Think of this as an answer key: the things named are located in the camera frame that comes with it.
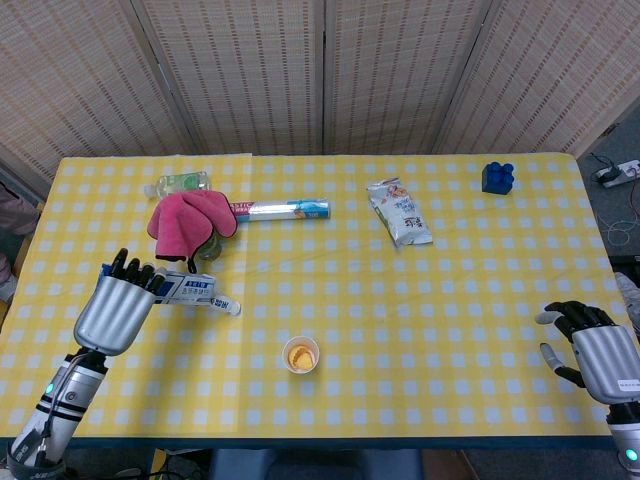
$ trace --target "toothpaste tube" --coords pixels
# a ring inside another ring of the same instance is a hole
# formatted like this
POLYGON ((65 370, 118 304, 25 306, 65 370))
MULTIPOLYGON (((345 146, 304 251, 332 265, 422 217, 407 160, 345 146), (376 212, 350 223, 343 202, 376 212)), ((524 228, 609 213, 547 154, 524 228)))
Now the toothpaste tube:
MULTIPOLYGON (((111 265, 102 264, 100 278, 109 275, 111 265)), ((214 310, 238 315, 240 303, 214 293, 216 278, 211 275, 168 271, 155 303, 172 305, 205 305, 214 310)))

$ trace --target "orange liquid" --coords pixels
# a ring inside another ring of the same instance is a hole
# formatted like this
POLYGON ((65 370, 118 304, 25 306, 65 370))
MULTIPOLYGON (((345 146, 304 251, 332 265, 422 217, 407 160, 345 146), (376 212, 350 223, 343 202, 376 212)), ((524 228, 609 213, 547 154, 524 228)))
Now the orange liquid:
POLYGON ((304 345, 297 345, 289 351, 289 365, 294 370, 307 371, 313 368, 315 359, 313 352, 304 345))

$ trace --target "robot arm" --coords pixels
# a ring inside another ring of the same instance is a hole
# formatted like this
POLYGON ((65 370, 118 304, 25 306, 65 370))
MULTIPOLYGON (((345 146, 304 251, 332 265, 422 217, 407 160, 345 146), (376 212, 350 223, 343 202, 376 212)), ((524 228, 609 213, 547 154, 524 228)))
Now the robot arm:
POLYGON ((22 433, 9 446, 7 465, 18 480, 49 479, 64 470, 62 454, 91 404, 107 368, 107 356, 125 352, 140 331, 166 277, 137 258, 116 256, 78 317, 74 336, 81 348, 67 355, 45 388, 22 433))
POLYGON ((548 344, 540 350, 558 376, 609 405, 607 424, 620 464, 629 478, 640 479, 640 356, 633 339, 603 310, 576 301, 548 305, 536 322, 554 324, 571 343, 579 371, 563 365, 548 344))

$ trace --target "woven room divider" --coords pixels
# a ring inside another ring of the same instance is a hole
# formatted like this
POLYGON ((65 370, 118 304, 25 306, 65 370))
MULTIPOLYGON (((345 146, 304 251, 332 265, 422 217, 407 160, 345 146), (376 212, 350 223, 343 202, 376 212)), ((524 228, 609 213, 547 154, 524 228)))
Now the woven room divider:
POLYGON ((640 0, 0 3, 0 166, 64 156, 579 155, 640 96, 640 0))
POLYGON ((187 153, 117 2, 0 2, 0 160, 46 195, 62 157, 187 153))
POLYGON ((437 153, 581 155, 640 97, 640 0, 493 5, 437 153))

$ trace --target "green bottle label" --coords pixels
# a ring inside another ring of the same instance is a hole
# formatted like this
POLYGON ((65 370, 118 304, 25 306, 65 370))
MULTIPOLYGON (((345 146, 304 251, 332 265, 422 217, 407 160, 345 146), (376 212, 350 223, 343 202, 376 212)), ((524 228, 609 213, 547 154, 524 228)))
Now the green bottle label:
POLYGON ((182 186, 185 190, 197 190, 198 189, 198 174, 185 175, 182 180, 182 186))

